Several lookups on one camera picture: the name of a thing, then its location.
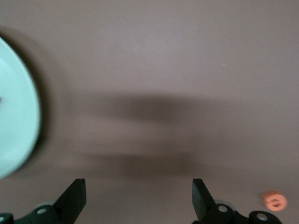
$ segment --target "small orange object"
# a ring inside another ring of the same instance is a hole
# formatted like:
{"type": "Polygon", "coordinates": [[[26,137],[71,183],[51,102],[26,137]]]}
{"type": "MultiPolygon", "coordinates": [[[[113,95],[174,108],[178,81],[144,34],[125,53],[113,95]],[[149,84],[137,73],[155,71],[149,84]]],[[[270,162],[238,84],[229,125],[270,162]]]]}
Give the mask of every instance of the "small orange object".
{"type": "Polygon", "coordinates": [[[271,211],[282,211],[288,205],[286,197],[278,191],[269,191],[262,197],[264,204],[271,211]]]}

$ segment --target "blurred plate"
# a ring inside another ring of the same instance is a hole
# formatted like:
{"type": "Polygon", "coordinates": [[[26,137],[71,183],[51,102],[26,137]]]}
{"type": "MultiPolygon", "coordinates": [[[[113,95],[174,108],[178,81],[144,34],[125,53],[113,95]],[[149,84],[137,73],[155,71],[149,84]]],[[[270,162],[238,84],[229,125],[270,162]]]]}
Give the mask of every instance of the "blurred plate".
{"type": "Polygon", "coordinates": [[[40,123],[34,81],[23,61],[0,38],[0,178],[17,170],[29,157],[40,123]]]}

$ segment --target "light blue plate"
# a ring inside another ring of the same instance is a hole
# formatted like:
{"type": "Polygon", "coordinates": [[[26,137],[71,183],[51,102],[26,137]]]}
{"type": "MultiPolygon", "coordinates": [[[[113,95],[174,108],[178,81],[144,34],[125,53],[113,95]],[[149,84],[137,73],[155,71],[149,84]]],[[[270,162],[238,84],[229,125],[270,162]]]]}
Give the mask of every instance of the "light blue plate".
{"type": "Polygon", "coordinates": [[[40,124],[34,81],[23,61],[0,38],[0,178],[17,170],[29,157],[40,124]]]}

